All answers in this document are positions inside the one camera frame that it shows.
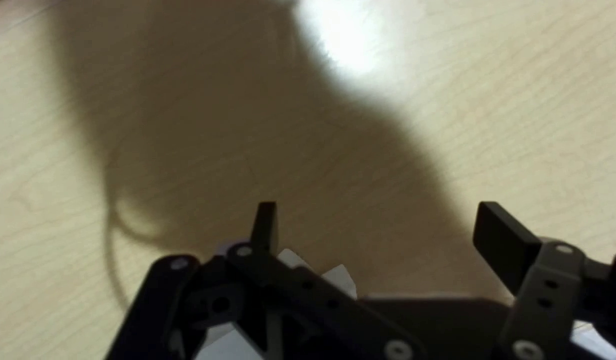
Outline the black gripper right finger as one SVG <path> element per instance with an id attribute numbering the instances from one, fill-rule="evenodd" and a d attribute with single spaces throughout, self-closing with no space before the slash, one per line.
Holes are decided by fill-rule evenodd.
<path id="1" fill-rule="evenodd" d="M 515 296 L 499 360 L 603 360 L 572 340 L 577 320 L 616 347 L 616 256 L 603 263 L 575 243 L 542 240 L 499 201 L 479 204 L 472 243 Z"/>

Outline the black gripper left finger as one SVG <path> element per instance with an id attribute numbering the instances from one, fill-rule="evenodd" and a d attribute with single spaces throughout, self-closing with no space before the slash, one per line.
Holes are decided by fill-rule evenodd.
<path id="1" fill-rule="evenodd" d="M 263 201 L 251 238 L 199 262 L 157 259 L 106 360 L 192 360 L 214 325 L 233 324 L 265 360 L 318 356 L 424 360 L 415 331 L 275 253 L 277 205 Z"/>

